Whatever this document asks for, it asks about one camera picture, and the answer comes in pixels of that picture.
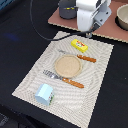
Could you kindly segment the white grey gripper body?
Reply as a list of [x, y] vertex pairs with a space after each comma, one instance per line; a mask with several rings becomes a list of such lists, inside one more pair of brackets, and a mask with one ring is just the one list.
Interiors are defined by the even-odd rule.
[[77, 27], [82, 34], [91, 36], [111, 15], [111, 0], [76, 0]]

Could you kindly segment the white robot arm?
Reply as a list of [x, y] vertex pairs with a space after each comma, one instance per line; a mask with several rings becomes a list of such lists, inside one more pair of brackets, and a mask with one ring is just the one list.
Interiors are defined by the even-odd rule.
[[111, 0], [76, 0], [77, 27], [87, 38], [111, 15]]

